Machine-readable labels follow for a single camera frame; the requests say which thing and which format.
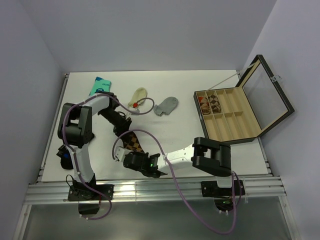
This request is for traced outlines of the teal patterned sock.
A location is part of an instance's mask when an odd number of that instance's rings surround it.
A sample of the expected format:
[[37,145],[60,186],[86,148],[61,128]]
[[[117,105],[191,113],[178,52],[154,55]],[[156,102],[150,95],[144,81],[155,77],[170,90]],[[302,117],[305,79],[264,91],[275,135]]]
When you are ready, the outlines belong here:
[[99,92],[110,92],[112,82],[101,77],[96,77],[89,96]]

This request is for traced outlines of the cream ankle sock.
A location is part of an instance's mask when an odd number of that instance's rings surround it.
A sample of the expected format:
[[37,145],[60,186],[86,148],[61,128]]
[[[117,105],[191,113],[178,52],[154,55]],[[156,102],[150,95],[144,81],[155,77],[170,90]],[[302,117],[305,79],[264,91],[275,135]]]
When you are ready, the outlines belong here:
[[139,87],[132,95],[131,100],[129,101],[127,106],[129,108],[134,108],[134,109],[138,108],[140,104],[144,103],[147,95],[148,95],[147,90],[144,87]]

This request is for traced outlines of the black compartment storage box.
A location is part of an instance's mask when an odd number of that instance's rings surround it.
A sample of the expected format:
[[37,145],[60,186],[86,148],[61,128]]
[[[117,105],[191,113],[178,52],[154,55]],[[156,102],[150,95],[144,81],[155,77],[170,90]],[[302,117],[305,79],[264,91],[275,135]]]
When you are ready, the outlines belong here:
[[[254,57],[234,87],[196,91],[193,99],[205,138],[242,144],[261,138],[295,112],[263,55]],[[203,115],[198,97],[215,94],[221,113]]]

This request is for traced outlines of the rolled brown argyle sock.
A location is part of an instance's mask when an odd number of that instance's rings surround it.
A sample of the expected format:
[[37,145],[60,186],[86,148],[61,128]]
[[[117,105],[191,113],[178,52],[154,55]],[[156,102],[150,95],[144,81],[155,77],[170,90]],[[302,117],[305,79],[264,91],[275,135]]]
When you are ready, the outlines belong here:
[[214,114],[221,113],[222,107],[220,105],[218,97],[215,94],[209,95],[208,101],[210,103],[211,110]]

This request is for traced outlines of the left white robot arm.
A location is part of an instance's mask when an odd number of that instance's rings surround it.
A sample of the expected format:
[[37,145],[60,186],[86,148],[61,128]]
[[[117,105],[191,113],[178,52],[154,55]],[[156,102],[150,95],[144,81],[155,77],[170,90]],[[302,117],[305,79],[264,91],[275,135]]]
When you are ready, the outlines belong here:
[[93,139],[93,116],[101,115],[113,125],[116,136],[129,130],[131,120],[116,111],[120,106],[117,96],[111,92],[98,92],[85,101],[62,106],[58,124],[58,138],[63,141],[71,157],[75,181],[83,183],[79,194],[86,200],[96,197],[98,188],[90,183],[95,178],[89,156],[89,143]]

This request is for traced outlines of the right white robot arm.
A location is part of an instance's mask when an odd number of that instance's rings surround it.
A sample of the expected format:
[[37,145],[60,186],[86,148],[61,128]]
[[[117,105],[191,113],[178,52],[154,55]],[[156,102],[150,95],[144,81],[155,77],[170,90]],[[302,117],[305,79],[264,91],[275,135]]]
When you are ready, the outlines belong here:
[[193,144],[165,154],[149,155],[118,146],[115,159],[122,162],[125,168],[154,179],[168,175],[170,168],[194,167],[216,177],[216,189],[220,194],[227,195],[234,188],[231,146],[208,138],[196,137]]

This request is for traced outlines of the brown argyle sock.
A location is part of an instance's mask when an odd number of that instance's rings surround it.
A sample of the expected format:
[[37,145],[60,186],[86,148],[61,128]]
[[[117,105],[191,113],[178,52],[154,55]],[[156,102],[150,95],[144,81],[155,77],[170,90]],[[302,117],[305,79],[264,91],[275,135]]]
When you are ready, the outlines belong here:
[[127,150],[144,153],[144,150],[138,140],[137,135],[134,132],[126,133],[121,137],[123,147]]
[[214,114],[221,113],[222,107],[220,105],[218,97],[215,94],[209,95],[208,101],[210,103],[211,110]]

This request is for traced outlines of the black blue sock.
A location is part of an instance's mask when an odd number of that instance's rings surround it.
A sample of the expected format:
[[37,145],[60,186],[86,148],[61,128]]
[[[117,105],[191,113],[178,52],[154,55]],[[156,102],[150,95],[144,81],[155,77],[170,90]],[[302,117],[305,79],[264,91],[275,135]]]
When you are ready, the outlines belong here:
[[70,152],[64,144],[58,148],[56,155],[60,158],[60,165],[64,170],[74,169]]

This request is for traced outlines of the aluminium frame rail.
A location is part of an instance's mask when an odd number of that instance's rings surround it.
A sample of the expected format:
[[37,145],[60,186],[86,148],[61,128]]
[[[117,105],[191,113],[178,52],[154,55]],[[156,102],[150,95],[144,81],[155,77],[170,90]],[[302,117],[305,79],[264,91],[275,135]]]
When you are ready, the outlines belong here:
[[[279,176],[240,177],[244,183],[245,196],[283,197],[286,190]],[[216,181],[214,177],[178,178],[177,182],[187,200],[202,198],[201,182]],[[114,185],[112,202],[153,202],[180,200],[174,181],[167,179],[99,181],[98,184]],[[69,186],[65,182],[39,182],[27,188],[25,205],[68,204]]]

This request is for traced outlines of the grey ankle sock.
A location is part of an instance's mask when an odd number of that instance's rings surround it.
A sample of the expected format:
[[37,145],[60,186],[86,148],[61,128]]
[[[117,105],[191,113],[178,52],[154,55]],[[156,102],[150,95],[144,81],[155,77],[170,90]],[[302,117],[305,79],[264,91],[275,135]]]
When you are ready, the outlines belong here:
[[155,105],[153,112],[161,117],[162,115],[170,115],[173,110],[178,106],[179,100],[176,97],[170,96],[164,99],[159,105]]

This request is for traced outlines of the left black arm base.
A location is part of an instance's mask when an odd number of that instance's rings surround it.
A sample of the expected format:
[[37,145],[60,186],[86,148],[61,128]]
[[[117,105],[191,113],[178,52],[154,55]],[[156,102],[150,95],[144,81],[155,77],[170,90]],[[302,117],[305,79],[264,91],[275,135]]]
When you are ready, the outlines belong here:
[[67,201],[78,202],[78,212],[82,216],[96,215],[102,201],[111,202],[113,199],[114,185],[97,184],[95,176],[86,183],[90,188],[87,188],[82,182],[77,182],[70,174],[66,176],[65,182],[69,186]]

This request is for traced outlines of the rolled orange argyle sock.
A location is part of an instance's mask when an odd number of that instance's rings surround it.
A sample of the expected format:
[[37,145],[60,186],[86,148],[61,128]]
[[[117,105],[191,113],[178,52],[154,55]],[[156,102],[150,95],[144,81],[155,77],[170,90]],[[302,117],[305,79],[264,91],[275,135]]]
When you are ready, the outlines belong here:
[[204,96],[199,96],[198,97],[200,109],[203,115],[210,115],[211,114],[211,108],[209,101],[206,97]]

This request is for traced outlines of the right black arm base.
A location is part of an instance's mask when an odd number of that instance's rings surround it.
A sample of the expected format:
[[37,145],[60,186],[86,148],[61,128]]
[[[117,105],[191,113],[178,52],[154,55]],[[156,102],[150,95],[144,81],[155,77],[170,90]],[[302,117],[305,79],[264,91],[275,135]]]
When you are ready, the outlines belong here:
[[220,188],[216,181],[202,181],[201,193],[204,198],[213,198],[214,204],[219,211],[230,212],[234,209],[233,198],[238,198],[235,201],[238,204],[241,198],[246,194],[245,187],[242,180],[234,180],[234,195],[232,195],[232,188]]

